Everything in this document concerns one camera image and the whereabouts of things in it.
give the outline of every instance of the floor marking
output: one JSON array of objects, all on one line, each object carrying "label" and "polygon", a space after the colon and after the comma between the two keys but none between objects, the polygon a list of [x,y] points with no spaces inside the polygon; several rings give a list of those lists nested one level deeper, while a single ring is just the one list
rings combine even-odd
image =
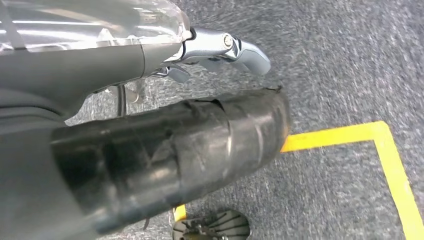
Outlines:
[{"label": "floor marking", "polygon": [[[384,121],[290,135],[281,152],[287,153],[363,141],[374,141],[406,239],[421,239],[424,236],[423,220],[414,200],[392,133]],[[174,210],[176,222],[186,219],[186,217],[184,205]]]},{"label": "floor marking", "polygon": [[181,206],[174,208],[173,218],[175,219],[175,222],[186,219],[187,218],[186,206],[181,205]]}]

